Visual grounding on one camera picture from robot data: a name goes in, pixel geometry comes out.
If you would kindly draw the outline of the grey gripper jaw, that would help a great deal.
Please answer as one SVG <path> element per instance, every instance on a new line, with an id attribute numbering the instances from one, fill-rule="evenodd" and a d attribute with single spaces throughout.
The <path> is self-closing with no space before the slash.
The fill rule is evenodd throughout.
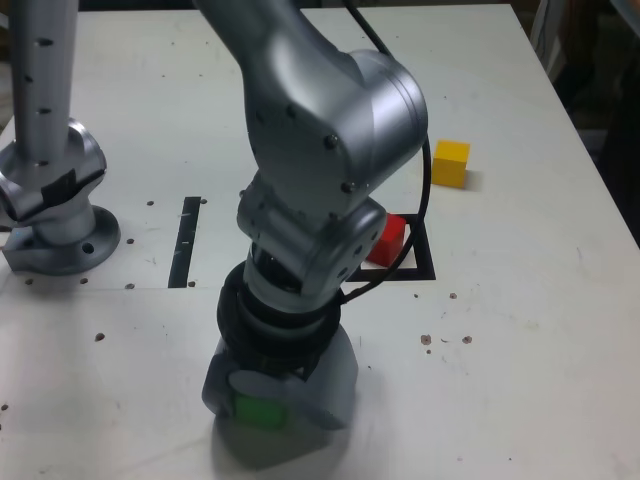
<path id="1" fill-rule="evenodd" d="M 230 354 L 225 341 L 220 340 L 202 388 L 202 401 L 213 414 L 234 413 L 234 389 L 230 385 L 229 376 L 238 369 L 239 365 Z"/>
<path id="2" fill-rule="evenodd" d="M 357 377 L 353 346 L 345 330 L 339 329 L 307 379 L 237 370 L 228 382 L 236 393 L 273 402 L 321 429 L 341 430 L 352 419 Z"/>

